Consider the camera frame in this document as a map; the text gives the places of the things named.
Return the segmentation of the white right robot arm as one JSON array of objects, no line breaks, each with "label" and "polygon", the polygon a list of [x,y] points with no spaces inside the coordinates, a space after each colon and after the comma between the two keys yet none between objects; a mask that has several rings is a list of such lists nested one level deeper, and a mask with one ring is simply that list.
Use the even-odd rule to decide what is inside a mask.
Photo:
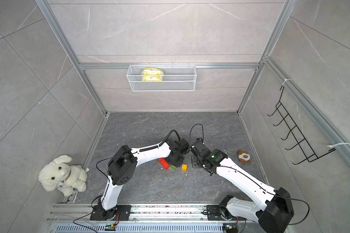
[{"label": "white right robot arm", "polygon": [[227,179],[251,199],[248,202],[236,197],[224,198],[220,208],[225,219],[243,217],[259,223],[267,233],[285,232],[294,216],[292,200],[287,190],[275,189],[259,181],[221,150],[209,150],[201,139],[196,140],[190,150],[204,170]]}]

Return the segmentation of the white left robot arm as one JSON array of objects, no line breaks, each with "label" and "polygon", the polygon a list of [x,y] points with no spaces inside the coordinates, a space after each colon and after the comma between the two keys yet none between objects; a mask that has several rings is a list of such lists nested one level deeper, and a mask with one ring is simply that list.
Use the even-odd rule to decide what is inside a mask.
[{"label": "white left robot arm", "polygon": [[119,148],[108,162],[108,182],[101,198],[102,208],[108,211],[116,207],[122,187],[132,179],[136,167],[160,158],[172,165],[182,164],[183,155],[188,153],[189,147],[185,139],[167,139],[143,148],[130,148],[128,145]]}]

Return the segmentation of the red block horizontal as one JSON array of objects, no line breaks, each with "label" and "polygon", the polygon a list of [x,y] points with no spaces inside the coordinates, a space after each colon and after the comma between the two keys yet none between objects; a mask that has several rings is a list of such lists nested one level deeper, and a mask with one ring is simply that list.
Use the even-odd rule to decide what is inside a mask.
[{"label": "red block horizontal", "polygon": [[160,162],[160,164],[163,166],[165,170],[167,170],[170,167],[170,165],[163,158],[159,158],[158,161]]}]

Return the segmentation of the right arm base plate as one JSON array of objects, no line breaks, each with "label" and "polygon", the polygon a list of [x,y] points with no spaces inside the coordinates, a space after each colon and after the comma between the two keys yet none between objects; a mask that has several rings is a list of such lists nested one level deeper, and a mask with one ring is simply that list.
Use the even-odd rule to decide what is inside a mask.
[{"label": "right arm base plate", "polygon": [[203,215],[206,215],[208,220],[214,221],[238,221],[247,220],[244,217],[232,216],[225,207],[220,207],[219,205],[207,205],[206,210],[202,211]]}]

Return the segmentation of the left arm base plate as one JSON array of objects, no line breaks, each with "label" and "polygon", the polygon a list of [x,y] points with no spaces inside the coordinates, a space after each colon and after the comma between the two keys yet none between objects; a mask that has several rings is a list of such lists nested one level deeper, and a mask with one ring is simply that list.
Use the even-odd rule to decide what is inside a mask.
[{"label": "left arm base plate", "polygon": [[131,207],[131,205],[117,205],[110,210],[105,210],[101,205],[95,205],[93,206],[90,220],[108,221],[118,219],[118,221],[127,221],[129,220]]}]

